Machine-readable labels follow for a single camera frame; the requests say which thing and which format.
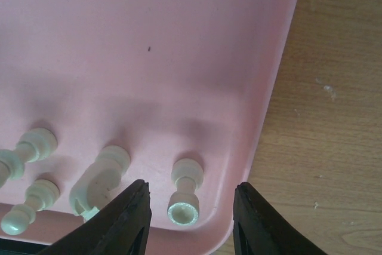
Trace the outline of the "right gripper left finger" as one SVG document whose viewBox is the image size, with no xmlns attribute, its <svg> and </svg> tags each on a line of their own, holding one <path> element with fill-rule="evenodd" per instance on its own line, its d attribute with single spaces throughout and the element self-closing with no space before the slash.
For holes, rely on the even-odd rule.
<svg viewBox="0 0 382 255">
<path fill-rule="evenodd" d="M 144 254 L 150 229 L 149 184 L 138 179 L 89 221 L 40 254 Z"/>
</svg>

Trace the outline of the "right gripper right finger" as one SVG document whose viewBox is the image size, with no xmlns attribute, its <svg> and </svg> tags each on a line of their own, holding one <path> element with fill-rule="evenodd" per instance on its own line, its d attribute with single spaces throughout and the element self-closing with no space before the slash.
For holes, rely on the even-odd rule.
<svg viewBox="0 0 382 255">
<path fill-rule="evenodd" d="M 248 182 L 235 189 L 233 221 L 236 254 L 325 254 Z"/>
</svg>

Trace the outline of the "white knight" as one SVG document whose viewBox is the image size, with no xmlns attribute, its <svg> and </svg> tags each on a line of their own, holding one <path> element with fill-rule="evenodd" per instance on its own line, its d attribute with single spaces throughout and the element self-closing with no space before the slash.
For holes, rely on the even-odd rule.
<svg viewBox="0 0 382 255">
<path fill-rule="evenodd" d="M 110 191 L 120 185 L 130 164 L 130 155 L 124 148 L 116 145 L 103 148 L 70 190 L 73 214 L 87 222 L 107 206 L 112 200 Z"/>
</svg>

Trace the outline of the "white rook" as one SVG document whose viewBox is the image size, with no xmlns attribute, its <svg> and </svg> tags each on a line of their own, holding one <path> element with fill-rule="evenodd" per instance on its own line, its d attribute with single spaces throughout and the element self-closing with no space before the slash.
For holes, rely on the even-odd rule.
<svg viewBox="0 0 382 255">
<path fill-rule="evenodd" d="M 203 184 L 203 168 L 194 159 L 180 159 L 172 167 L 171 180 L 176 191 L 170 196 L 168 218 L 178 226 L 192 226 L 199 219 L 199 199 L 195 192 Z"/>
</svg>

